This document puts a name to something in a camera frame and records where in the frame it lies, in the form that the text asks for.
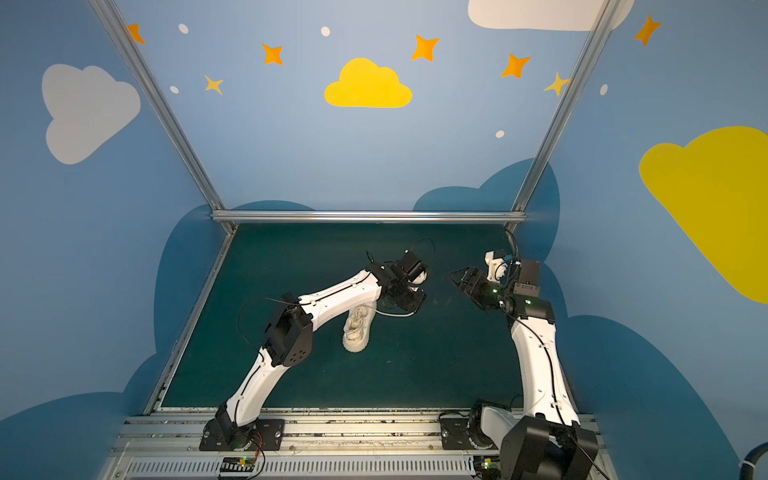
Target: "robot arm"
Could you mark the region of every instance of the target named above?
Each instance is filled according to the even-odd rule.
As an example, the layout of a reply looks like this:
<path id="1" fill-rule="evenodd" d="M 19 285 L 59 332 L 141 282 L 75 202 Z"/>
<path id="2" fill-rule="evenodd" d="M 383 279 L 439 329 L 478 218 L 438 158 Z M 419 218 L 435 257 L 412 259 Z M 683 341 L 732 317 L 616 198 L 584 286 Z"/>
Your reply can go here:
<path id="1" fill-rule="evenodd" d="M 352 278 L 316 293 L 286 293 L 270 316 L 256 362 L 240 387 L 204 429 L 200 450 L 247 448 L 267 396 L 292 366 L 312 352 L 315 330 L 328 320 L 364 303 L 386 298 L 408 313 L 415 313 L 425 294 L 426 265 L 406 251 L 402 259 L 371 262 Z"/>
<path id="2" fill-rule="evenodd" d="M 499 448 L 505 480 L 584 480 L 598 453 L 597 438 L 580 427 L 568 398 L 554 344 L 554 313 L 539 298 L 539 263 L 503 251 L 486 253 L 485 262 L 487 275 L 470 266 L 455 272 L 452 282 L 481 310 L 506 315 L 520 359 L 524 417 L 518 421 L 504 406 L 478 402 L 469 421 L 472 441 Z"/>

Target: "dark green mat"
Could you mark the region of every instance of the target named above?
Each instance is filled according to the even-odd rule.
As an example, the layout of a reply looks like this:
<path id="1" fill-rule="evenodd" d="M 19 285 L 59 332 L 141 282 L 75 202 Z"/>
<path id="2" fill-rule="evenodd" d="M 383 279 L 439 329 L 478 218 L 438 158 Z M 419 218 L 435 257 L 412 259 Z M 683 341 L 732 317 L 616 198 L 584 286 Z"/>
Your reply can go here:
<path id="1" fill-rule="evenodd" d="M 477 310 L 447 279 L 464 266 L 485 267 L 488 250 L 508 250 L 500 226 L 277 224 L 240 226 L 163 406 L 213 407 L 234 393 L 256 358 L 237 332 L 237 314 L 245 306 L 243 331 L 258 346 L 273 308 L 251 300 L 325 289 L 365 267 L 366 250 L 397 260 L 423 237 L 435 242 L 435 255 L 429 259 L 429 242 L 416 248 L 429 261 L 420 311 L 376 315 L 360 353 L 342 346 L 346 314 L 331 320 L 315 332 L 312 355 L 285 374 L 265 406 L 471 406 L 478 398 L 509 404 L 522 384 L 505 318 Z"/>

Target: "white cloud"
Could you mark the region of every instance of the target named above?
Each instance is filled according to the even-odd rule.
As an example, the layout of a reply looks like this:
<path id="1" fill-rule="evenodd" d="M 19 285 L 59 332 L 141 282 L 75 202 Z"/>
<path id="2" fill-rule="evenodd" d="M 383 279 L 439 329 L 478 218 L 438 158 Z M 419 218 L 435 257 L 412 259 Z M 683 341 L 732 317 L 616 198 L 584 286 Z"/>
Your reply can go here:
<path id="1" fill-rule="evenodd" d="M 620 0 L 611 28 L 629 15 L 634 0 Z M 469 18 L 485 28 L 589 31 L 603 0 L 469 0 Z"/>
<path id="2" fill-rule="evenodd" d="M 141 108 L 136 89 L 99 67 L 51 65 L 43 74 L 43 100 L 53 117 L 45 134 L 56 160 L 85 160 L 128 125 Z"/>

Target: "orange star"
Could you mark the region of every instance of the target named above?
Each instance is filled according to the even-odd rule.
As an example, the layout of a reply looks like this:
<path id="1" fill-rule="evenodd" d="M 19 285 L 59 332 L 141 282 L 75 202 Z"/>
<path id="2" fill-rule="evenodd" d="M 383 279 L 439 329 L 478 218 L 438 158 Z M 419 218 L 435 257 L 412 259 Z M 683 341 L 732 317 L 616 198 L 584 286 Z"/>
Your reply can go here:
<path id="1" fill-rule="evenodd" d="M 139 24 L 136 25 L 129 25 L 128 31 L 131 33 L 131 37 L 134 38 L 135 41 L 141 43 L 142 45 L 146 45 L 144 43 L 144 39 L 139 35 Z"/>
<path id="2" fill-rule="evenodd" d="M 414 52 L 413 57 L 411 60 L 416 60 L 417 58 L 426 58 L 429 61 L 432 61 L 432 50 L 434 50 L 435 45 L 437 45 L 437 42 L 439 41 L 439 38 L 433 38 L 432 40 L 425 40 L 424 38 L 416 36 L 416 52 Z"/>
<path id="3" fill-rule="evenodd" d="M 648 20 L 645 21 L 645 25 L 643 26 L 643 29 L 640 30 L 640 33 L 638 33 L 634 39 L 642 40 L 643 46 L 648 45 L 648 39 L 660 26 L 661 26 L 661 23 L 654 22 L 653 20 L 650 19 L 650 15 L 648 15 Z"/>
<path id="4" fill-rule="evenodd" d="M 507 65 L 507 69 L 502 73 L 502 78 L 508 77 L 509 75 L 514 75 L 515 77 L 520 78 L 520 76 L 523 75 L 523 67 L 530 59 L 531 57 L 517 58 L 514 55 L 509 55 L 509 65 Z"/>
<path id="5" fill-rule="evenodd" d="M 266 52 L 266 58 L 264 59 L 264 64 L 268 63 L 276 63 L 278 65 L 282 65 L 283 61 L 280 60 L 280 50 L 283 50 L 283 47 L 275 47 L 275 48 L 269 48 L 265 44 L 261 44 L 262 47 L 264 47 L 264 51 Z"/>

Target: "white shoe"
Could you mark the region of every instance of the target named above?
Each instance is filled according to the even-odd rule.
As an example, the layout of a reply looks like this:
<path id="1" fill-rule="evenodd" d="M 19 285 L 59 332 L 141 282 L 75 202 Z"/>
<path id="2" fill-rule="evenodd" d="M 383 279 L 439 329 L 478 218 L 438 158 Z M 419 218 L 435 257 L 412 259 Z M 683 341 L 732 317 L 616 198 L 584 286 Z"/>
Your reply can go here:
<path id="1" fill-rule="evenodd" d="M 344 324 L 344 348 L 352 353 L 362 351 L 368 345 L 371 335 L 371 322 L 376 315 L 376 301 L 373 300 L 363 305 L 358 305 L 349 311 L 349 316 Z"/>

